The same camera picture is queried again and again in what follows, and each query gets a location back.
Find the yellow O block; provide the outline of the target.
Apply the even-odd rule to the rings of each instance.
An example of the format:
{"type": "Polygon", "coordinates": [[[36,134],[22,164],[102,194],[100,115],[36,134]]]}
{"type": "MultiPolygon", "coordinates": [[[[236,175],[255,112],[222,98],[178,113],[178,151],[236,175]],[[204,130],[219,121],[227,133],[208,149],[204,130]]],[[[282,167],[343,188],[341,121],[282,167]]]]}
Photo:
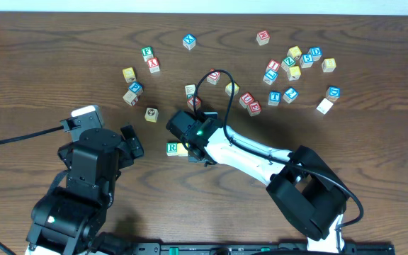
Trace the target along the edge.
{"type": "Polygon", "coordinates": [[[177,154],[179,157],[187,157],[188,150],[184,147],[182,143],[177,144],[177,154]]]}

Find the green R block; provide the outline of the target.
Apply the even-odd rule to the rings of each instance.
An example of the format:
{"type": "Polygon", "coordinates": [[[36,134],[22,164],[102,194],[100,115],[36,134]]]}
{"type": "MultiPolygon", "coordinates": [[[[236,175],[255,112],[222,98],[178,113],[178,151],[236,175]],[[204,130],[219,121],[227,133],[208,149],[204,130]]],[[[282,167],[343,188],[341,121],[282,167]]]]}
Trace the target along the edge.
{"type": "Polygon", "coordinates": [[[166,144],[166,155],[168,157],[178,155],[178,143],[177,142],[168,142],[166,144]]]}

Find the blue T block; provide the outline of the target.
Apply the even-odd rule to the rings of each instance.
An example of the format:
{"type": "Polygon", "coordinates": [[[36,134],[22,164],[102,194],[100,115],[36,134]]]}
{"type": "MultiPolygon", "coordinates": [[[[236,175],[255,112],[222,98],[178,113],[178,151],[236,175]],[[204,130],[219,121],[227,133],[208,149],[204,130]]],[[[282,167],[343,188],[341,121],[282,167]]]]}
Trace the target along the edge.
{"type": "Polygon", "coordinates": [[[281,102],[281,93],[278,91],[271,91],[268,95],[268,105],[277,106],[281,102]]]}

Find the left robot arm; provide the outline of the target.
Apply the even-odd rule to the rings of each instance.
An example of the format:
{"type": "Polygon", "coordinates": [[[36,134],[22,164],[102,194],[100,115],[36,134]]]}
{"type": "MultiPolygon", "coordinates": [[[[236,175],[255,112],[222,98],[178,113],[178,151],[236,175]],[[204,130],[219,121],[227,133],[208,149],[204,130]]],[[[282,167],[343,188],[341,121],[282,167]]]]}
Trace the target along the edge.
{"type": "Polygon", "coordinates": [[[95,112],[61,122],[72,142],[60,147],[66,170],[34,206],[27,254],[80,254],[90,249],[115,199],[115,182],[144,150],[133,126],[103,128],[95,112]]]}

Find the red A block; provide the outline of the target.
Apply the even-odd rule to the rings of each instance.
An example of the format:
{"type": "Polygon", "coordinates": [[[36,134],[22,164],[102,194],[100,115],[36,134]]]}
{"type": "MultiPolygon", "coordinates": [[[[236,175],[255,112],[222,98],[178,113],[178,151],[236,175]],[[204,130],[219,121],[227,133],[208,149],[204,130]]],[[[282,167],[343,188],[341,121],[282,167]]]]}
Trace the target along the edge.
{"type": "Polygon", "coordinates": [[[201,103],[202,103],[201,99],[195,96],[191,96],[187,100],[187,105],[192,111],[198,110],[201,107],[201,103]]]}

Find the blue P block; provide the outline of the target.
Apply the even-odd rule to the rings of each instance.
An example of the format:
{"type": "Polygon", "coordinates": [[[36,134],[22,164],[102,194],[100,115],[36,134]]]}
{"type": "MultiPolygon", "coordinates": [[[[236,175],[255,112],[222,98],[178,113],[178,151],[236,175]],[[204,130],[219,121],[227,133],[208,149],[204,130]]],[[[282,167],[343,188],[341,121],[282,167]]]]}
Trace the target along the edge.
{"type": "Polygon", "coordinates": [[[132,82],[128,90],[133,92],[136,96],[140,96],[144,92],[143,86],[137,81],[132,82]]]}

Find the yellow block centre lower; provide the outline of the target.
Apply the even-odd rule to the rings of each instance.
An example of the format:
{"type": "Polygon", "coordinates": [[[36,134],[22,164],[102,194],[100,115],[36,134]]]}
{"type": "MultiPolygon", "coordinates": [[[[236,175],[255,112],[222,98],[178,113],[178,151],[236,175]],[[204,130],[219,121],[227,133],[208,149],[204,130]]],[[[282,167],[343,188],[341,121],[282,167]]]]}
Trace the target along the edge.
{"type": "Polygon", "coordinates": [[[238,86],[238,84],[235,83],[235,82],[234,82],[234,83],[230,82],[230,83],[228,83],[228,85],[226,85],[226,87],[225,87],[225,93],[226,93],[228,96],[231,96],[231,95],[235,96],[235,95],[238,94],[238,92],[239,92],[239,86],[238,86]]]}

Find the red U block lower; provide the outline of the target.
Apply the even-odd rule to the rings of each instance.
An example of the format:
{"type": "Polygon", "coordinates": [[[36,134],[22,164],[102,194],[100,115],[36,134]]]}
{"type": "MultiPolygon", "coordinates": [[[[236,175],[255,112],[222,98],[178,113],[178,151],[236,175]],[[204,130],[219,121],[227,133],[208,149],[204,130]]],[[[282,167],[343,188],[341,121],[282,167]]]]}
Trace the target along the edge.
{"type": "Polygon", "coordinates": [[[239,98],[239,103],[243,108],[247,108],[247,106],[253,102],[254,97],[249,92],[242,94],[239,98]]]}

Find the red Y block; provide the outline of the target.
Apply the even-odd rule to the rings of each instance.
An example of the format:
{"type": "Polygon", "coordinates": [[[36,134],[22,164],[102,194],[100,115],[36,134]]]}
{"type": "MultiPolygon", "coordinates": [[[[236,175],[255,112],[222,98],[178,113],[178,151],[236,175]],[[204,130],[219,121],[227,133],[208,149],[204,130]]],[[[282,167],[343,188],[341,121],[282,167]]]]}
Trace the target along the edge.
{"type": "Polygon", "coordinates": [[[160,71],[159,61],[156,57],[147,60],[147,64],[151,74],[160,71]]]}

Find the green F block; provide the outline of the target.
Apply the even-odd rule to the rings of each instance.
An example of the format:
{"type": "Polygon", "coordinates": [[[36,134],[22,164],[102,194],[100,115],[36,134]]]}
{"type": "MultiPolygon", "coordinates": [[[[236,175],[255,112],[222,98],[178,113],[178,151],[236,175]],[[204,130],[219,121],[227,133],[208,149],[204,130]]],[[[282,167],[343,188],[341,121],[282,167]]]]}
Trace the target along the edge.
{"type": "Polygon", "coordinates": [[[154,58],[153,49],[151,46],[146,46],[141,49],[142,57],[145,62],[154,58]]]}

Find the yellow block under Z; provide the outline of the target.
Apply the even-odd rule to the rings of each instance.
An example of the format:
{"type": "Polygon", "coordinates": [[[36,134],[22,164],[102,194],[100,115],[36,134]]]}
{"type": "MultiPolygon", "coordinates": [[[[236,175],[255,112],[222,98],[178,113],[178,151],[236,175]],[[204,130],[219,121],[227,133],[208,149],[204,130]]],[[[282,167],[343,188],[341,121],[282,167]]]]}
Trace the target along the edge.
{"type": "Polygon", "coordinates": [[[298,80],[300,78],[300,76],[301,76],[301,71],[300,71],[299,66],[290,67],[287,70],[287,76],[288,76],[289,81],[298,80]]]}

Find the red block top right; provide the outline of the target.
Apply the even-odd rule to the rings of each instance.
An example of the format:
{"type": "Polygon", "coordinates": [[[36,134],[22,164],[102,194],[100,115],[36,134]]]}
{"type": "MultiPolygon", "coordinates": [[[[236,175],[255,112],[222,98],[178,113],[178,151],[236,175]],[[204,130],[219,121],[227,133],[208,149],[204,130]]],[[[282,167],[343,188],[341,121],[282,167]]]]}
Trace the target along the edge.
{"type": "Polygon", "coordinates": [[[257,43],[262,46],[268,44],[271,36],[267,30],[260,31],[256,34],[257,43]]]}

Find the blue 5 block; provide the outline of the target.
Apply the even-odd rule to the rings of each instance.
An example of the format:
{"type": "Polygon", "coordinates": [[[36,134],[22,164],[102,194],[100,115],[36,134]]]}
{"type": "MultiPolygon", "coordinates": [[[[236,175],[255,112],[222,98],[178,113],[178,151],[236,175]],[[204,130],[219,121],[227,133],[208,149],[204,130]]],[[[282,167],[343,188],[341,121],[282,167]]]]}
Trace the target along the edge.
{"type": "Polygon", "coordinates": [[[300,57],[300,67],[301,68],[310,68],[314,63],[313,57],[311,54],[303,54],[300,57]]]}

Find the blue d block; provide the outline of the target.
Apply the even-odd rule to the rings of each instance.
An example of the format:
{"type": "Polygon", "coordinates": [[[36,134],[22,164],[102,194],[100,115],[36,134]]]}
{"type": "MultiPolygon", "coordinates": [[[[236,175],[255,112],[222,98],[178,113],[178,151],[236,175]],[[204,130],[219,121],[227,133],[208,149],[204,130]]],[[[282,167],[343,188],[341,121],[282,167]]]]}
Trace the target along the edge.
{"type": "Polygon", "coordinates": [[[314,62],[318,61],[322,57],[322,51],[320,47],[311,47],[308,54],[312,56],[314,62]]]}
{"type": "Polygon", "coordinates": [[[327,89],[325,98],[328,99],[329,101],[335,102],[340,98],[340,96],[341,96],[341,89],[336,86],[330,86],[327,89]]]}

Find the yellow 8 block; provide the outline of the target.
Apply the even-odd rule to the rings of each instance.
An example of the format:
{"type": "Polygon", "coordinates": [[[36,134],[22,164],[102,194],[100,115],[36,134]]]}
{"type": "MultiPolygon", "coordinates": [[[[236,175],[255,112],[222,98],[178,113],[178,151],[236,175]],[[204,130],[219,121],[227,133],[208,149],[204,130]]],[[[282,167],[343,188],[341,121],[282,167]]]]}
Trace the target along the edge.
{"type": "Polygon", "coordinates": [[[324,73],[333,72],[336,69],[336,60],[334,58],[326,58],[322,62],[322,71],[324,73]]]}

